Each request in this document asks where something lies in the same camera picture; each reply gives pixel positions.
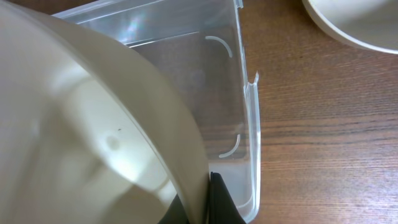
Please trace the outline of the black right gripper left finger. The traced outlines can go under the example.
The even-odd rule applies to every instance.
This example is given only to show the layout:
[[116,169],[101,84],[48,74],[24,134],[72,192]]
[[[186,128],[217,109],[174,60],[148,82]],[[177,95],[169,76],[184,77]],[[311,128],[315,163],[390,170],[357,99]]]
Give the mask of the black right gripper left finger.
[[172,200],[170,207],[158,224],[189,224],[184,207],[178,195]]

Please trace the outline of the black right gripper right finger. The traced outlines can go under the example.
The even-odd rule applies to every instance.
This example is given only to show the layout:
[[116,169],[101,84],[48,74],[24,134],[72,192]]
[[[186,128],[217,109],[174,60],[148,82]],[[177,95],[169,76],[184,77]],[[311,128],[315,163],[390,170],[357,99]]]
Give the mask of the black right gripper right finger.
[[209,224],[246,224],[239,214],[221,174],[217,172],[210,173],[208,208]]

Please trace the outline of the cream bowl front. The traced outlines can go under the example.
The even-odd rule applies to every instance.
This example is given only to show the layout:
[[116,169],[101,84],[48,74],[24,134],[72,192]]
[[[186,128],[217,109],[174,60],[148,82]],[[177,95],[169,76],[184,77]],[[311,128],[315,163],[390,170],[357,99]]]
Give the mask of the cream bowl front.
[[1,222],[205,223],[209,167],[168,78],[93,30],[1,3]]

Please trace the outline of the cream bowl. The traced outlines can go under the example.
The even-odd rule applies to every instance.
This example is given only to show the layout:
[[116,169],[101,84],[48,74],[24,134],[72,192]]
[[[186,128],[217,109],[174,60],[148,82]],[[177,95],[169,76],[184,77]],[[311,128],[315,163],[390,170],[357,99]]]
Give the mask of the cream bowl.
[[397,0],[303,0],[330,37],[352,47],[397,54]]
[[168,78],[93,30],[1,3],[1,222],[205,223],[209,167]]

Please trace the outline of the cream bowl back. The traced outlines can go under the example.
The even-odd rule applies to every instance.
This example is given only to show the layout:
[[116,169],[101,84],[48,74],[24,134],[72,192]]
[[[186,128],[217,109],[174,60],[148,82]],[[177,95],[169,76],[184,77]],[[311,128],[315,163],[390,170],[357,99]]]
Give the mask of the cream bowl back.
[[303,0],[330,37],[352,47],[397,54],[397,0]]

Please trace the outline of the clear plastic container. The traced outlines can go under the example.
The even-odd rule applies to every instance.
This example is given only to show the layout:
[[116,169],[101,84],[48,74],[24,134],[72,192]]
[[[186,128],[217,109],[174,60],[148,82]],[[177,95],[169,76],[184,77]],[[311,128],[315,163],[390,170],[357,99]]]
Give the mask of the clear plastic container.
[[245,222],[259,211],[261,127],[235,0],[95,1],[57,17],[139,52],[172,81],[195,117],[209,167]]

